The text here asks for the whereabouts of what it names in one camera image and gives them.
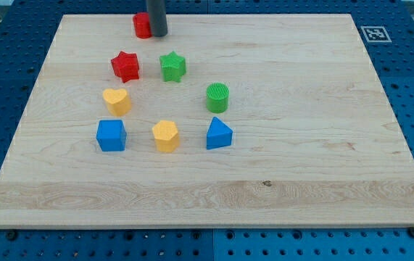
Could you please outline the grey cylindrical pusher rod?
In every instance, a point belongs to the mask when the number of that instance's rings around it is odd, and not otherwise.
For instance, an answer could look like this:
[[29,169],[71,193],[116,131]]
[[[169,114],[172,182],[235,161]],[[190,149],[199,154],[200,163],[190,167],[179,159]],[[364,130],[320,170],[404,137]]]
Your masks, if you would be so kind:
[[149,25],[154,37],[167,35],[167,18],[165,0],[146,0]]

